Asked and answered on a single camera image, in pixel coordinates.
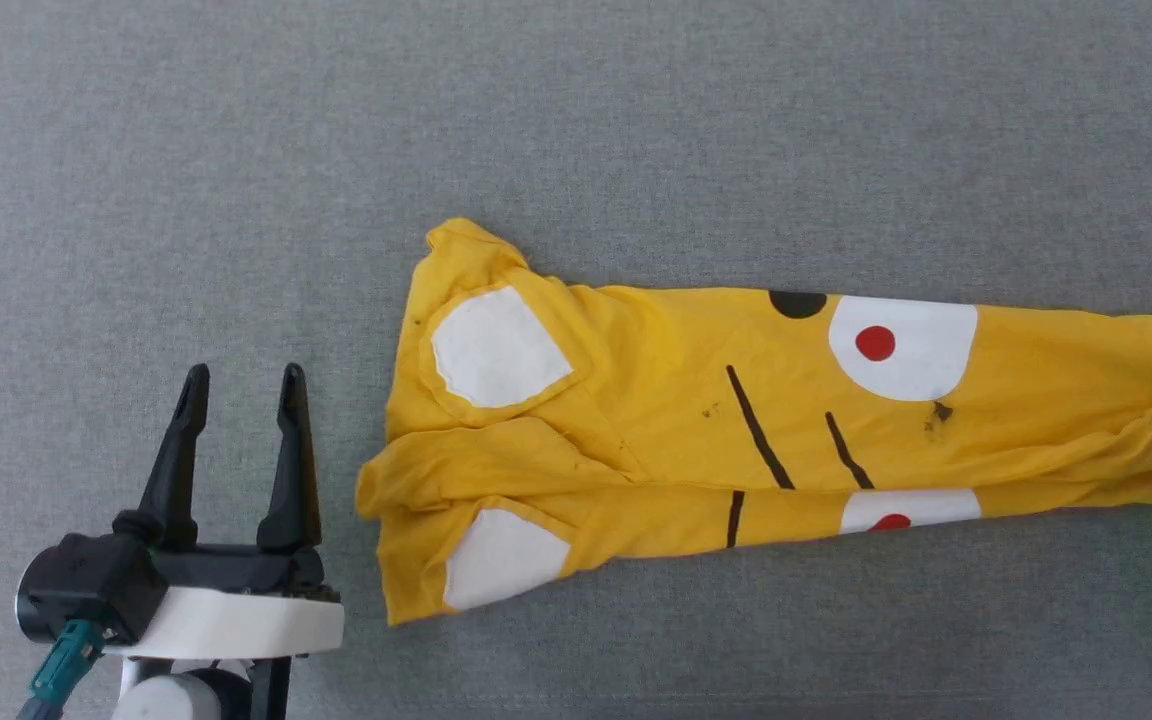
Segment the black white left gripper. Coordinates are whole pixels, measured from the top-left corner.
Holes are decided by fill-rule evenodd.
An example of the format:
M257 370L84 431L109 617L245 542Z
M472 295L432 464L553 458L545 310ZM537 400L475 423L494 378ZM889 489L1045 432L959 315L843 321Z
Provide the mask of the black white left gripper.
M192 516L197 439L206 427L210 372L185 381L147 473L137 509L119 511L118 535L162 551L196 548ZM109 655L170 660L259 660L338 650L346 609L319 553L323 521L305 370L285 365L276 409L282 433L270 509L257 546L204 544L157 552L168 591L141 641L111 641Z

